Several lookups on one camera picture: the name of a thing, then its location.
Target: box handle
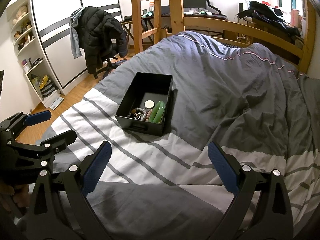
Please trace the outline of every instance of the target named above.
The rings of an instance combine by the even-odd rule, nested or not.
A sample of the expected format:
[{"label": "box handle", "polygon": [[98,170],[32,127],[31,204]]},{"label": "box handle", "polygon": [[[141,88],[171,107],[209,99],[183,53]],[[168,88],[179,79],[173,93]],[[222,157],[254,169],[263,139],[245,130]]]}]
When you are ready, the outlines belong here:
[{"label": "box handle", "polygon": [[147,125],[130,125],[129,129],[137,129],[137,130],[142,130],[142,131],[147,131],[148,126]]}]

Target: striped bedding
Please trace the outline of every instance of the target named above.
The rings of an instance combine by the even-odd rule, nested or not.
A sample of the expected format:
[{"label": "striped bedding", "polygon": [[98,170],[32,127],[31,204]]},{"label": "striped bedding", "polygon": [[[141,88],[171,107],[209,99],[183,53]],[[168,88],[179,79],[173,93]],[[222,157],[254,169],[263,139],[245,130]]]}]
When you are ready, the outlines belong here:
[{"label": "striped bedding", "polygon": [[[174,110],[162,137],[124,131],[115,119],[136,72],[173,75]],[[111,143],[112,157],[88,200],[114,239],[212,234],[233,198],[208,158],[212,139],[240,163],[284,175],[296,234],[320,202],[319,89],[319,80],[260,44],[228,48],[183,32],[122,64],[42,139],[77,132],[56,155],[55,171],[81,162],[102,141]]]}]

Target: black puffer jacket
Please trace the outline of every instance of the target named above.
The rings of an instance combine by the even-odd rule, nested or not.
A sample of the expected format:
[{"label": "black puffer jacket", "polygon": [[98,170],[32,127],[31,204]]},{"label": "black puffer jacket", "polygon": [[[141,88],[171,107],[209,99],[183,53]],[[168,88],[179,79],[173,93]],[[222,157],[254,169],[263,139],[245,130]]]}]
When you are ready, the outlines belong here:
[{"label": "black puffer jacket", "polygon": [[102,67],[101,57],[112,51],[111,39],[116,40],[120,57],[127,55],[127,33],[113,16],[101,9],[88,6],[75,28],[79,36],[79,47],[84,49],[85,61],[90,74]]}]

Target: ring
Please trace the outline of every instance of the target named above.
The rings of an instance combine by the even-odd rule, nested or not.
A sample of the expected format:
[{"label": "ring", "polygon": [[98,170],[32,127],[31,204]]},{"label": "ring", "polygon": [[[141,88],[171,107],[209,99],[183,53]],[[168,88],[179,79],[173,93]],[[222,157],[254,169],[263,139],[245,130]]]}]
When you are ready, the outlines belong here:
[{"label": "ring", "polygon": [[135,113],[134,115],[133,115],[133,118],[134,119],[140,119],[140,117],[141,117],[141,114],[140,113]]}]

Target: black box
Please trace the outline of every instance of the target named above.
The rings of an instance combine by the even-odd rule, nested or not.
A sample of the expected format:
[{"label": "black box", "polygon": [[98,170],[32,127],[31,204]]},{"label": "black box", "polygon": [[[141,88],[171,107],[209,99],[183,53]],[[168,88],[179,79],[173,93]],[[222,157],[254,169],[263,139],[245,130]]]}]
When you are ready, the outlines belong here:
[{"label": "black box", "polygon": [[[172,75],[137,72],[116,112],[116,119],[122,129],[162,136],[165,117],[170,104],[172,79]],[[147,100],[152,100],[155,104],[158,101],[165,103],[161,123],[152,123],[127,117],[132,109],[137,107],[145,108],[144,103]]]}]

